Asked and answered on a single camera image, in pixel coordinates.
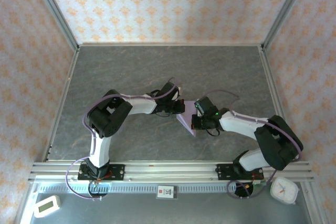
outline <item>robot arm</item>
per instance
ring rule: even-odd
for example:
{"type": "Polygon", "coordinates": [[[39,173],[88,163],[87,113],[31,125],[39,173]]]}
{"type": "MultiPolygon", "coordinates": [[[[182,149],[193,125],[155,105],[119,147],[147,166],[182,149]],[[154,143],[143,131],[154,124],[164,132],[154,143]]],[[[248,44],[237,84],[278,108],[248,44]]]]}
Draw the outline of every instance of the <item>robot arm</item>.
{"type": "Polygon", "coordinates": [[[169,114],[184,112],[184,100],[177,100],[179,89],[175,87],[168,95],[150,100],[148,98],[160,97],[168,93],[174,84],[167,82],[161,90],[154,90],[151,93],[139,96],[119,94],[116,90],[110,90],[107,95],[118,95],[104,100],[95,106],[89,113],[89,126],[93,129],[95,137],[92,136],[91,151],[93,153],[87,160],[90,174],[96,178],[103,177],[109,165],[109,146],[112,135],[114,135],[128,115],[131,114],[156,114],[165,111],[169,114]]]}
{"type": "Polygon", "coordinates": [[[238,174],[267,166],[283,170],[297,157],[297,148],[269,124],[280,128],[291,136],[299,148],[303,150],[303,145],[298,137],[280,116],[274,115],[269,119],[254,118],[229,111],[226,108],[218,110],[208,97],[196,101],[195,107],[198,109],[198,114],[192,116],[192,129],[231,131],[248,136],[258,142],[260,148],[243,152],[234,160],[235,171],[238,174]]]}

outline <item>mounting plate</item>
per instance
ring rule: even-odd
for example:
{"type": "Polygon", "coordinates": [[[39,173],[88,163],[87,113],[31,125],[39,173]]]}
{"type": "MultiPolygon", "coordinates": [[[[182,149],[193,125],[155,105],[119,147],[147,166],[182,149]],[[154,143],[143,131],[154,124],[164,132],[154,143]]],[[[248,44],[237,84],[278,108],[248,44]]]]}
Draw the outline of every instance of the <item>mounting plate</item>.
{"type": "MultiPolygon", "coordinates": [[[[78,180],[96,180],[96,178],[89,175],[89,167],[87,164],[81,164],[78,173],[78,180]]],[[[110,164],[108,166],[107,175],[101,180],[123,180],[125,174],[125,165],[110,164]]]]}
{"type": "Polygon", "coordinates": [[[262,169],[255,169],[238,175],[233,169],[233,164],[217,164],[216,167],[218,180],[264,180],[262,169]]]}

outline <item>gray marble surface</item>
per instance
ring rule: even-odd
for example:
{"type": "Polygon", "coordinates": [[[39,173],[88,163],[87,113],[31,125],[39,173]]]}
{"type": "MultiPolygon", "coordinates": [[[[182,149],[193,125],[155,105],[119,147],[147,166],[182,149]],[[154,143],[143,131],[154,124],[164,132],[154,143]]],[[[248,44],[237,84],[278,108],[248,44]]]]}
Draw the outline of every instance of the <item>gray marble surface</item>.
{"type": "MultiPolygon", "coordinates": [[[[259,117],[274,115],[257,47],[112,46],[82,47],[73,72],[49,159],[88,156],[90,133],[81,117],[89,104],[108,90],[142,95],[160,89],[170,77],[182,86],[182,98],[195,100],[214,89],[240,96],[233,109],[259,117]]],[[[218,108],[233,97],[213,93],[218,108]]],[[[257,143],[236,133],[211,137],[198,131],[193,137],[171,115],[129,116],[113,136],[111,161],[124,160],[223,160],[231,161],[257,143]]]]}

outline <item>white clock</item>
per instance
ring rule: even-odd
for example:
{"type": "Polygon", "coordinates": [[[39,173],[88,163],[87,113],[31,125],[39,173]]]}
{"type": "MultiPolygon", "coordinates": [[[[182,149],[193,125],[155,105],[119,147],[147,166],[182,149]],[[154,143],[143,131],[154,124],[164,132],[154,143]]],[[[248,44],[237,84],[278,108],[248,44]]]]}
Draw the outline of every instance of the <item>white clock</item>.
{"type": "Polygon", "coordinates": [[[277,177],[271,186],[272,197],[288,205],[295,204],[298,192],[298,186],[293,181],[284,177],[277,177]]]}

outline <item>patterned wallpaper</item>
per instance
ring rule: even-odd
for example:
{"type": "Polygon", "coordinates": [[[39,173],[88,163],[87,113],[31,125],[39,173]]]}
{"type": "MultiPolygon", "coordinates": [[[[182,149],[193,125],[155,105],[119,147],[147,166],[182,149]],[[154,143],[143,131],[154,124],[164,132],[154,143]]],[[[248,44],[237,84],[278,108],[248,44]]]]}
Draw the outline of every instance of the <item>patterned wallpaper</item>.
{"type": "Polygon", "coordinates": [[[336,220],[336,0],[297,0],[268,50],[287,118],[336,220]]]}
{"type": "Polygon", "coordinates": [[[43,0],[0,0],[0,17],[0,223],[12,223],[73,52],[43,0]]]}
{"type": "Polygon", "coordinates": [[[78,43],[260,43],[285,0],[56,0],[78,43]]]}

